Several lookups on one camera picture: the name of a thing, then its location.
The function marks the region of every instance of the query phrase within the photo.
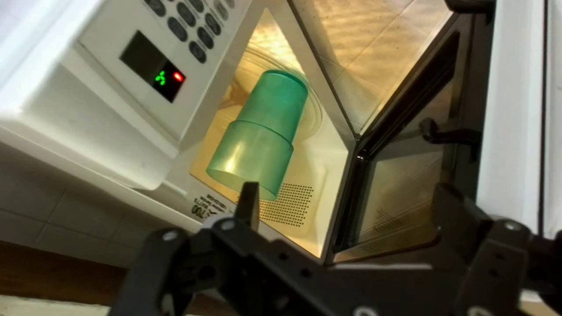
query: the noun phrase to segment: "keypad button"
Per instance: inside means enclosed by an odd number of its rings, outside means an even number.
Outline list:
[[[192,54],[195,56],[197,61],[201,61],[201,63],[208,61],[206,50],[197,42],[190,43],[190,50],[192,50]]]
[[[162,0],[144,0],[148,3],[148,7],[151,7],[155,10],[157,15],[166,15],[166,5],[162,3]]]
[[[195,26],[197,19],[195,19],[195,15],[194,15],[194,12],[190,10],[188,5],[180,1],[178,3],[178,12],[183,17],[183,21],[187,21],[190,26]]]
[[[199,35],[199,38],[201,38],[209,49],[215,47],[215,40],[213,40],[213,36],[208,33],[206,28],[197,28],[197,35]]]
[[[222,1],[215,1],[215,8],[225,21],[229,19],[229,10]]]
[[[194,5],[194,8],[197,12],[204,12],[204,8],[206,8],[202,0],[190,0],[190,3]]]
[[[220,26],[218,21],[215,19],[215,15],[206,14],[206,22],[208,22],[208,26],[213,29],[215,35],[222,35],[222,26]]]
[[[188,40],[188,31],[181,26],[181,22],[176,17],[169,17],[169,28],[181,42]]]

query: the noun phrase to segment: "green cup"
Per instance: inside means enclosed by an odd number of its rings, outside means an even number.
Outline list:
[[[260,182],[262,196],[274,200],[294,154],[306,98],[308,86],[297,75],[264,72],[239,117],[229,124],[208,173],[232,189],[246,180]]]

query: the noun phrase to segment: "screw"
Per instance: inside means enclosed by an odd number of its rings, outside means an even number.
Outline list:
[[[494,316],[489,309],[480,307],[480,305],[473,305],[469,309],[469,316]]]
[[[360,305],[353,310],[353,316],[378,316],[378,312],[367,305]]]
[[[506,223],[506,228],[511,230],[511,231],[520,231],[522,226],[517,224],[517,223]]]
[[[171,230],[171,231],[164,233],[162,238],[167,240],[167,242],[174,240],[174,238],[178,238],[178,231]]]
[[[236,223],[234,221],[223,221],[222,230],[234,230]]]

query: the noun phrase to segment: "digital display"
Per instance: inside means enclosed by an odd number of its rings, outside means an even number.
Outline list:
[[[123,50],[122,61],[169,101],[174,101],[187,79],[185,73],[141,31],[136,33]]]

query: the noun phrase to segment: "green display light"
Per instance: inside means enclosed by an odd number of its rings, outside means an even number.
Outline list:
[[[166,84],[166,70],[160,70],[155,77],[155,80],[164,86]]]

